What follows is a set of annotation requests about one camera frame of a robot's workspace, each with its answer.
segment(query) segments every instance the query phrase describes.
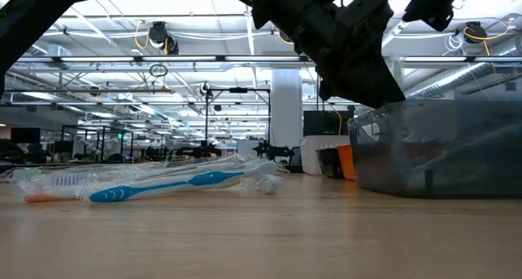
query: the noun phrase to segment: white box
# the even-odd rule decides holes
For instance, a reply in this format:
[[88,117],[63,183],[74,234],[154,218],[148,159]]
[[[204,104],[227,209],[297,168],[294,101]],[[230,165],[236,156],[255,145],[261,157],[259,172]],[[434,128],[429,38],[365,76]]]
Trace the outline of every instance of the white box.
[[306,136],[301,139],[303,171],[309,175],[322,175],[321,165],[319,164],[319,157],[317,156],[316,150],[322,148],[337,148],[340,145],[347,144],[350,144],[350,137],[347,135]]

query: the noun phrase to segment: clear plastic bag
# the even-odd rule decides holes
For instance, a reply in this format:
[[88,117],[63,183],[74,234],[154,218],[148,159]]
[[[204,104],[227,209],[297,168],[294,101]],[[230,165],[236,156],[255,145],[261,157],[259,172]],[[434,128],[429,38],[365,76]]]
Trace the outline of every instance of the clear plastic bag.
[[22,190],[26,202],[80,199],[91,202],[123,202],[207,189],[229,188],[254,181],[267,194],[275,192],[285,169],[274,162],[224,157],[181,166],[166,164],[93,165],[43,173],[40,169],[15,171],[11,181]]

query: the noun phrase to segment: fluorescent light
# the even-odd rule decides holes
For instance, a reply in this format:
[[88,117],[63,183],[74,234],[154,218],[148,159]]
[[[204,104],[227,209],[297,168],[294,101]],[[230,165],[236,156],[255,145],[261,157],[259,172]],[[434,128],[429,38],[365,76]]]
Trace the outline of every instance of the fluorescent light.
[[209,115],[209,117],[259,118],[259,117],[269,117],[269,116],[268,115]]
[[97,105],[98,103],[56,103],[59,105]]
[[141,52],[140,50],[138,50],[138,49],[132,49],[132,50],[130,50],[130,51],[135,52],[135,53],[138,53],[139,55],[144,55],[144,53],[142,53],[142,52]]
[[504,63],[519,63],[522,61],[522,57],[514,56],[494,56],[494,57],[479,57],[475,58],[474,62],[504,62]]
[[9,104],[13,105],[52,105],[49,102],[9,102]]
[[227,55],[225,60],[232,62],[299,62],[301,57],[298,55]]
[[435,57],[435,56],[411,56],[405,57],[405,62],[463,62],[466,57]]
[[17,63],[50,63],[53,62],[52,58],[49,57],[21,57],[17,61]]
[[106,117],[106,118],[114,118],[116,116],[112,115],[111,113],[92,113],[95,116],[98,117]]
[[139,106],[136,106],[138,109],[146,112],[147,114],[149,115],[155,115],[156,114],[156,111],[154,111],[153,108],[147,106],[146,104],[141,104]]
[[63,62],[132,62],[133,57],[111,57],[111,56],[92,56],[92,57],[61,57]]
[[75,107],[71,107],[71,106],[65,106],[65,108],[67,109],[70,109],[71,111],[74,111],[74,112],[78,112],[78,113],[84,113],[85,111],[79,109],[79,108],[75,108]]
[[479,68],[480,66],[484,65],[486,63],[479,63],[479,64],[473,64],[473,65],[470,65],[468,68],[465,68],[459,72],[456,72],[455,74],[453,75],[449,75],[448,77],[446,78],[443,78],[443,79],[440,79],[438,82],[434,82],[432,84],[430,84],[429,86],[426,86],[424,88],[421,88],[417,91],[413,91],[413,92],[410,92],[407,96],[410,97],[410,96],[416,96],[424,91],[427,91],[429,90],[430,88],[432,87],[442,87],[442,86],[445,86],[446,84],[449,84],[457,79],[459,79],[461,76]]
[[145,62],[213,62],[215,56],[209,55],[169,55],[169,56],[145,56],[141,58]]
[[22,92],[22,95],[32,96],[40,100],[54,100],[55,97],[41,92]]

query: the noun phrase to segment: plastic packaging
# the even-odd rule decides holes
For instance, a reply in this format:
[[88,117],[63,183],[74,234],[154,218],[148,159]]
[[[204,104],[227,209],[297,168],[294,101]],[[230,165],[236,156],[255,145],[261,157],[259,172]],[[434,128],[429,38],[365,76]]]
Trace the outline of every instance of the plastic packaging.
[[42,173],[41,169],[15,172],[11,181],[22,189],[26,202],[80,199],[91,202],[123,202],[207,189],[228,188],[249,180],[267,194],[275,192],[284,173],[274,162],[223,157],[181,166],[95,165]]
[[357,183],[402,197],[522,197],[522,102],[411,100],[350,124]]

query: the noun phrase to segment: toothbrush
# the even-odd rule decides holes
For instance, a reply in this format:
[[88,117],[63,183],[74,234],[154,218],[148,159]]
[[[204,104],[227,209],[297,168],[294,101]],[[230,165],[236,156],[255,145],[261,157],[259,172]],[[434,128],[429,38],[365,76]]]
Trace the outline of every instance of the toothbrush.
[[169,193],[223,188],[239,184],[240,180],[237,178],[239,176],[251,177],[259,174],[270,174],[275,171],[275,163],[266,163],[253,169],[238,172],[214,171],[199,175],[173,176],[169,178],[169,183],[156,180],[154,184],[149,184],[148,186],[143,184],[141,186],[120,185],[100,190],[92,193],[90,200],[91,202],[123,202],[130,199],[157,197]]

